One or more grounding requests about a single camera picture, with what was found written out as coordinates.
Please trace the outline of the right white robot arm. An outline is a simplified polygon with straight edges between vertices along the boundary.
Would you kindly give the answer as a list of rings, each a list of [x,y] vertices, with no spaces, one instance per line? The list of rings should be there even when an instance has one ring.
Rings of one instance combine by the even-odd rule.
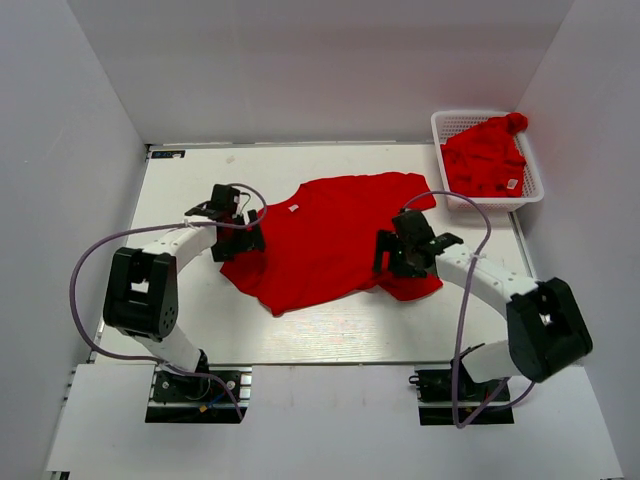
[[[593,351],[593,340],[570,286],[516,274],[473,252],[451,233],[435,235],[423,213],[406,210],[392,231],[376,237],[373,270],[400,278],[430,276],[455,284],[506,321],[507,338],[462,356],[451,374],[453,390],[472,399],[490,380],[523,376],[534,383]]]

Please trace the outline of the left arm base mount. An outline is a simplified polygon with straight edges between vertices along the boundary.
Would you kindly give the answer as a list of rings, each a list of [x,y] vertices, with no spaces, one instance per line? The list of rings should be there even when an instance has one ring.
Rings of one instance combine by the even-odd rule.
[[[229,390],[241,415],[250,399],[251,370],[223,368],[211,370],[224,385],[211,379],[181,376],[157,369],[152,377],[145,422],[147,424],[238,425],[238,416]]]

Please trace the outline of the red t shirt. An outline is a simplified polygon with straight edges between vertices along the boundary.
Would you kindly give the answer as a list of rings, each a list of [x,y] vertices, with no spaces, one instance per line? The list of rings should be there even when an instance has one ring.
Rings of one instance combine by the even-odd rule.
[[[407,203],[435,207],[425,178],[386,172],[322,178],[301,184],[289,199],[269,206],[261,223],[264,251],[240,254],[221,273],[272,315],[330,302],[376,286],[399,301],[439,290],[434,276],[399,278],[373,270],[376,237],[390,231]]]

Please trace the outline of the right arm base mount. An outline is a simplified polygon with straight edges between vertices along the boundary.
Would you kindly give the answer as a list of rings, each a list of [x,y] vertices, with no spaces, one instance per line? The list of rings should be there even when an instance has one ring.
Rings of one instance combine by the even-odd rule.
[[[421,426],[453,426],[452,369],[417,369],[408,377],[415,389],[418,415]],[[471,422],[472,425],[510,425],[514,423],[507,386],[501,387],[499,380],[474,383],[460,369],[458,386],[459,421],[466,420],[473,411],[498,389],[494,400]]]

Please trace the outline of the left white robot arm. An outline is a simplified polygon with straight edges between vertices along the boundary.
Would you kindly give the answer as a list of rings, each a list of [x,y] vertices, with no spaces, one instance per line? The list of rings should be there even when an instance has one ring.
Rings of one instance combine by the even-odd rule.
[[[240,183],[216,184],[209,200],[185,212],[185,221],[141,248],[122,247],[112,258],[103,307],[106,325],[146,348],[159,365],[178,374],[177,387],[199,399],[211,387],[207,359],[178,326],[178,275],[210,252],[218,263],[262,252],[264,212],[243,212],[243,196],[257,191]]]

